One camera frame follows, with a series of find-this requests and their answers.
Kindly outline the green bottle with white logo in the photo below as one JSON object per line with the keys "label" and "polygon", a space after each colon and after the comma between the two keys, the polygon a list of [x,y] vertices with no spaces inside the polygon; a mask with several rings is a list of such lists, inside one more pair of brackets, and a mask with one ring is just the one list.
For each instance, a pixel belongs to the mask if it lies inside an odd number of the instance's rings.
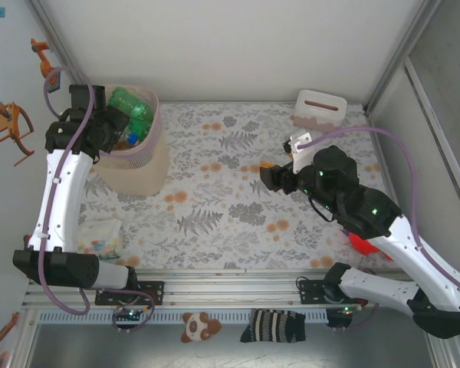
{"label": "green bottle with white logo", "polygon": [[110,106],[116,107],[125,113],[130,113],[138,102],[139,100],[123,87],[116,87],[109,99]]}

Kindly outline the beige mesh waste bin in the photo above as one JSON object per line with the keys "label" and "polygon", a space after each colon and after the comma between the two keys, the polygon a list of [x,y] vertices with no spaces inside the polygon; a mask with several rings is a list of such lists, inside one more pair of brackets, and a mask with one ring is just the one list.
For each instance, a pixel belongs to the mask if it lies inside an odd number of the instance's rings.
{"label": "beige mesh waste bin", "polygon": [[165,184],[169,171],[169,149],[163,132],[153,158],[139,169],[109,169],[93,165],[93,171],[116,193],[131,196],[154,196]]}

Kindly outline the white tissue box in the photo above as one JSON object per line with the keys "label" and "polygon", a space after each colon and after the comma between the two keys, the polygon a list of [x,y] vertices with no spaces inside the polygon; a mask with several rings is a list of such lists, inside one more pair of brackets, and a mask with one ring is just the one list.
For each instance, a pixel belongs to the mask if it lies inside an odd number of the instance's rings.
{"label": "white tissue box", "polygon": [[291,120],[295,127],[332,133],[342,127],[346,111],[347,101],[342,97],[301,90]]}

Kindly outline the red plastic toy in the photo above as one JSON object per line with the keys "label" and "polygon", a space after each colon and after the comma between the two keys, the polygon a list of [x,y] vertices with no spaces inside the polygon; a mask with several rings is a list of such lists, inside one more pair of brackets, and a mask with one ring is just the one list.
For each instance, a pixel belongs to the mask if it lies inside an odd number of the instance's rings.
{"label": "red plastic toy", "polygon": [[362,239],[360,236],[353,234],[346,229],[342,230],[342,233],[348,237],[351,246],[362,255],[372,255],[372,254],[382,254],[386,257],[387,260],[393,261],[390,256],[388,256],[383,251],[380,251],[375,246],[371,245],[369,241]]}

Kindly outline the white wet wipes pack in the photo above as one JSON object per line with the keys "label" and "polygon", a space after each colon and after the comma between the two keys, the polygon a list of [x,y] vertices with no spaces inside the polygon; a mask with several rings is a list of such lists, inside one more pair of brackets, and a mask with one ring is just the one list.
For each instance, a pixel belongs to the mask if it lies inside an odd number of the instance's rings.
{"label": "white wet wipes pack", "polygon": [[122,222],[116,218],[83,223],[77,234],[77,252],[102,261],[117,260],[123,249]]}

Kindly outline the small circuit board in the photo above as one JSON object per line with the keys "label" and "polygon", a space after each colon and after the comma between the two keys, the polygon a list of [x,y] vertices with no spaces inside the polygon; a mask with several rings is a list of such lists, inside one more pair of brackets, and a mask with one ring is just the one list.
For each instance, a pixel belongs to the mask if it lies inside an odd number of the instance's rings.
{"label": "small circuit board", "polygon": [[116,322],[139,322],[143,310],[120,307],[114,314],[113,319]]}
{"label": "small circuit board", "polygon": [[327,326],[332,329],[352,330],[353,314],[356,311],[352,307],[327,308]]}

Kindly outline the grey metal side panel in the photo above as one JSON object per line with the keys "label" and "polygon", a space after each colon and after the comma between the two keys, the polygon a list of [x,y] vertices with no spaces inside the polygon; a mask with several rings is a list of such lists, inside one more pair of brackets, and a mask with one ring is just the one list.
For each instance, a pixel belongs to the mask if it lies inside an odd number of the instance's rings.
{"label": "grey metal side panel", "polygon": [[405,71],[426,129],[417,140],[419,228],[433,247],[460,248],[460,0],[436,0]]}

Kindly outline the black striped knit sock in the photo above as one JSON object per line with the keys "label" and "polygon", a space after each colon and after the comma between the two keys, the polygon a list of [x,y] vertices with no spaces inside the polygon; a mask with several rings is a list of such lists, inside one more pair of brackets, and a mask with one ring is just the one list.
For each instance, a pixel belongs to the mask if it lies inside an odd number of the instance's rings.
{"label": "black striped knit sock", "polygon": [[241,343],[297,343],[306,340],[305,315],[292,310],[253,309]]}

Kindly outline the brown white plush toy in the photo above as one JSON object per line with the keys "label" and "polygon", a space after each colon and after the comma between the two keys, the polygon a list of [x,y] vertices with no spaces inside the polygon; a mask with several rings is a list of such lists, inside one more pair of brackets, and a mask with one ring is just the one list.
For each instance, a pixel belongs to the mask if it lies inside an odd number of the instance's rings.
{"label": "brown white plush toy", "polygon": [[184,313],[182,320],[185,324],[182,343],[206,341],[222,329],[222,324],[217,319],[210,318],[206,312]]}

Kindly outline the orange gripper claw wall sticker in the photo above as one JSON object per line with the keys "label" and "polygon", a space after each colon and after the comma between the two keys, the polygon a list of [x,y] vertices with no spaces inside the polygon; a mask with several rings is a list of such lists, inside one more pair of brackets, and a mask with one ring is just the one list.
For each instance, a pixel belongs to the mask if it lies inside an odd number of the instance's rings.
{"label": "orange gripper claw wall sticker", "polygon": [[[28,131],[26,133],[20,132],[20,118],[23,118],[27,124]],[[27,149],[22,142],[25,137],[32,134],[34,131],[35,129],[31,119],[22,107],[15,102],[0,102],[0,133],[7,133],[4,137],[0,138],[0,143],[8,139],[12,140],[24,155],[14,164],[14,167],[18,166],[35,153],[34,150]]]}

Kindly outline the aluminium frame post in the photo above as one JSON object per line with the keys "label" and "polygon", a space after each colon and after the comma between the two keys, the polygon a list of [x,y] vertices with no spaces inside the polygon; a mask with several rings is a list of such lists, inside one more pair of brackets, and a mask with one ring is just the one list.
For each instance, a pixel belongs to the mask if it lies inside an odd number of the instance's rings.
{"label": "aluminium frame post", "polygon": [[409,56],[412,49],[416,46],[419,38],[429,25],[430,21],[438,11],[444,0],[422,0],[419,8],[416,10],[412,19],[407,24],[407,29],[396,48],[393,56],[386,65],[384,72],[381,74],[379,81],[371,93],[369,100],[364,106],[366,115],[370,115],[379,103],[381,96],[385,92],[388,84],[393,79],[397,69],[403,64],[404,59]]}
{"label": "aluminium frame post", "polygon": [[58,65],[62,67],[72,67],[77,69],[78,65],[75,58],[67,46],[59,26],[54,20],[52,8],[47,0],[23,0],[35,23],[41,29],[46,42],[49,44]]}

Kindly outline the aluminium frame rail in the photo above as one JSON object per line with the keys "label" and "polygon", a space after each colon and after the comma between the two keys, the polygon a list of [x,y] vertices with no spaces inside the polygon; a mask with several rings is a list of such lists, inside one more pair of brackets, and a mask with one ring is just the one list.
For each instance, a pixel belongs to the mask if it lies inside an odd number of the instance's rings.
{"label": "aluminium frame rail", "polygon": [[295,280],[322,279],[323,268],[282,270],[169,270],[139,269],[140,281],[165,283],[165,309],[298,307]]}

